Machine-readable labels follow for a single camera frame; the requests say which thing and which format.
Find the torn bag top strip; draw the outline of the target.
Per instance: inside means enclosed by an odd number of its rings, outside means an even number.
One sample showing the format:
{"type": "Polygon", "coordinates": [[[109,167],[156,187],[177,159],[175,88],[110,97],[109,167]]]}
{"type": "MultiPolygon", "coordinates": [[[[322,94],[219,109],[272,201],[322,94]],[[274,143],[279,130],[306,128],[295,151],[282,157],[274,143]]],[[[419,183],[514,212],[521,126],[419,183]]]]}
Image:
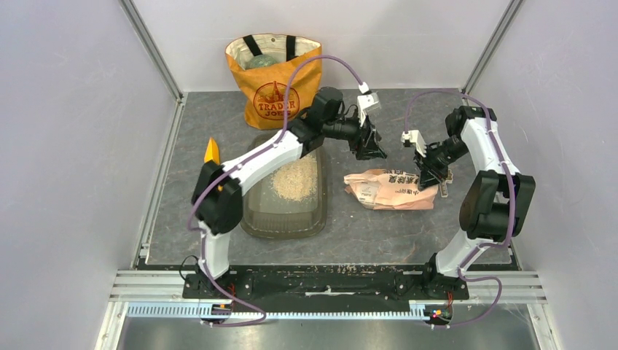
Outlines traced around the torn bag top strip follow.
{"type": "Polygon", "coordinates": [[[447,176],[439,183],[439,192],[442,198],[448,197],[448,185],[453,183],[453,172],[448,169],[447,176]]]}

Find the pink litter bag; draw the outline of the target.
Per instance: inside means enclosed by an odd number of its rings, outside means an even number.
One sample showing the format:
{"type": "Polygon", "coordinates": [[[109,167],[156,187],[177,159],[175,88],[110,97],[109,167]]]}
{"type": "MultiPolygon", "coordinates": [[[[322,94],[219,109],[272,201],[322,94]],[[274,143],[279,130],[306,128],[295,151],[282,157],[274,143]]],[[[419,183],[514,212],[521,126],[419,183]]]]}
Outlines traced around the pink litter bag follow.
{"type": "Polygon", "coordinates": [[[372,210],[431,210],[439,192],[434,185],[421,189],[419,175],[395,169],[370,169],[344,176],[345,191],[372,210]]]}

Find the grey translucent litter box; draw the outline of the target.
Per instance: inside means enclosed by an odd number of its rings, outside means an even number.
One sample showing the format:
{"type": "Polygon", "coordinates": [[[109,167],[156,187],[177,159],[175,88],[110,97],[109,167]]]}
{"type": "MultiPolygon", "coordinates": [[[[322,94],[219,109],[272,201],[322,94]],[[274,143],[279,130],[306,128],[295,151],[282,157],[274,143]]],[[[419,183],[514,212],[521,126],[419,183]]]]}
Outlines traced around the grey translucent litter box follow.
{"type": "Polygon", "coordinates": [[[244,232],[275,240],[306,238],[321,232],[327,213],[326,153],[323,147],[319,147],[308,155],[315,155],[317,159],[316,193],[303,201],[280,198],[271,187],[273,174],[278,168],[243,197],[240,227],[244,232]]]}

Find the orange plastic scoop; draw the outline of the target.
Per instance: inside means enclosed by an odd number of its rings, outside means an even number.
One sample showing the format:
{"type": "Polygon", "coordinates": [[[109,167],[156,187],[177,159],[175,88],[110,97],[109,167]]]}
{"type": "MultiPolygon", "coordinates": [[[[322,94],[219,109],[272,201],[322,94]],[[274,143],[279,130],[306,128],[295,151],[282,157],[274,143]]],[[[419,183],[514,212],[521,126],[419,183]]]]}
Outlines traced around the orange plastic scoop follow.
{"type": "Polygon", "coordinates": [[[203,160],[204,164],[201,171],[205,174],[207,184],[215,181],[216,186],[213,190],[216,190],[216,193],[219,194],[223,190],[223,186],[220,184],[221,179],[218,178],[224,173],[224,170],[220,159],[219,146],[213,137],[208,140],[203,160]]]}

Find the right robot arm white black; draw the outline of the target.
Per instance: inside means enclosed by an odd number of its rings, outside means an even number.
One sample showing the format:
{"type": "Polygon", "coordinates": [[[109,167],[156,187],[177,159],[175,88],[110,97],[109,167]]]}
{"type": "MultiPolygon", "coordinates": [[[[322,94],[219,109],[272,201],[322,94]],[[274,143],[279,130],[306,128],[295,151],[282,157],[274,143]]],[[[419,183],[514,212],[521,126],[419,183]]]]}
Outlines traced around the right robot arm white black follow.
{"type": "Polygon", "coordinates": [[[417,146],[421,190],[444,184],[452,163],[470,155],[477,172],[459,211],[460,229],[424,265],[421,290],[429,298],[467,296],[463,274],[486,250],[508,246],[522,230],[536,189],[503,150],[492,109],[460,106],[445,118],[448,138],[417,146]]]}

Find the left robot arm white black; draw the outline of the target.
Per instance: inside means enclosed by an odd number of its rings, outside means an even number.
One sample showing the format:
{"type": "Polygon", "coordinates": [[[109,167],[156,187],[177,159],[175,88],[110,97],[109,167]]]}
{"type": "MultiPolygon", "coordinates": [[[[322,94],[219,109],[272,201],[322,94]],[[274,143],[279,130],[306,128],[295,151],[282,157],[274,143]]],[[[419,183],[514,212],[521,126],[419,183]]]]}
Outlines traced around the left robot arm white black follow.
{"type": "Polygon", "coordinates": [[[205,160],[191,198],[189,230],[200,234],[196,261],[197,287],[212,298],[229,287],[230,233],[243,218],[243,197],[258,182],[281,167],[304,158],[322,146],[325,139],[344,140],[357,160],[386,159],[380,134],[369,114],[380,107],[376,93],[357,97],[356,111],[345,116],[343,93],[322,87],[311,105],[271,139],[227,162],[205,160]]]}

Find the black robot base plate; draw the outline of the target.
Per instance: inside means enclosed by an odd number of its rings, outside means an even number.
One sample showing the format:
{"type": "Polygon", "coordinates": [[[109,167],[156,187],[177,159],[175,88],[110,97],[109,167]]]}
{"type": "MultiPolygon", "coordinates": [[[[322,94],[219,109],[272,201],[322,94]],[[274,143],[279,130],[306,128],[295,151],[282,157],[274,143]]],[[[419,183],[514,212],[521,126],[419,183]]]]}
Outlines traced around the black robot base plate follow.
{"type": "Polygon", "coordinates": [[[233,265],[217,280],[268,313],[406,311],[411,300],[468,300],[467,283],[425,265],[233,265]]]}

